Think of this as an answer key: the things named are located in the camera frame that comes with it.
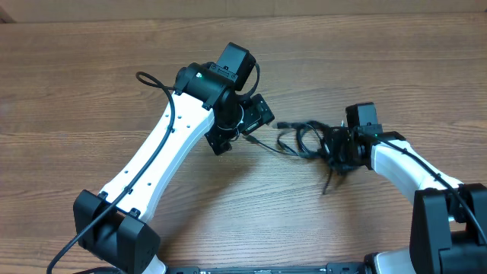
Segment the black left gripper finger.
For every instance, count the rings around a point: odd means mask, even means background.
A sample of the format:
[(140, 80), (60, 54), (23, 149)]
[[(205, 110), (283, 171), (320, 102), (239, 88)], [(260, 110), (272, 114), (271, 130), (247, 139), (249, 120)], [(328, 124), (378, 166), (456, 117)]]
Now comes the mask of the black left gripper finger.
[(249, 135), (264, 124), (269, 125), (275, 116), (261, 94), (256, 94), (242, 104), (243, 123), (239, 125), (239, 132)]
[(205, 137), (216, 155), (224, 154), (232, 149), (230, 140), (233, 132), (213, 127), (205, 134)]

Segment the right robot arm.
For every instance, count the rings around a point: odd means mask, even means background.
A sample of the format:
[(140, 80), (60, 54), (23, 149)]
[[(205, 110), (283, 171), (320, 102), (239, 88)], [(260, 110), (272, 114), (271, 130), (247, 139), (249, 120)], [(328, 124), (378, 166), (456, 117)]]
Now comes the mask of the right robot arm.
[(408, 247), (371, 253), (364, 273), (484, 273), (486, 188), (427, 162), (398, 132), (385, 132), (373, 103), (346, 107), (341, 158), (388, 179), (413, 205)]

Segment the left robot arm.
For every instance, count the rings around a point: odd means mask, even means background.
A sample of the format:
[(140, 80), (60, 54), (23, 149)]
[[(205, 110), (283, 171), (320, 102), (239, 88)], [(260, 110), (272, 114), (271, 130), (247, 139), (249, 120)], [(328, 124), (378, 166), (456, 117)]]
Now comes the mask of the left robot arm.
[(94, 273), (167, 271), (158, 259), (161, 239), (149, 225), (162, 194), (201, 138), (221, 155), (273, 121), (261, 94), (254, 88), (241, 93), (250, 73), (259, 71), (248, 49), (229, 43), (217, 62), (181, 68), (171, 87), (137, 72), (140, 82), (168, 96), (168, 105), (129, 163), (99, 193), (82, 190), (74, 201), (73, 241), (109, 264)]

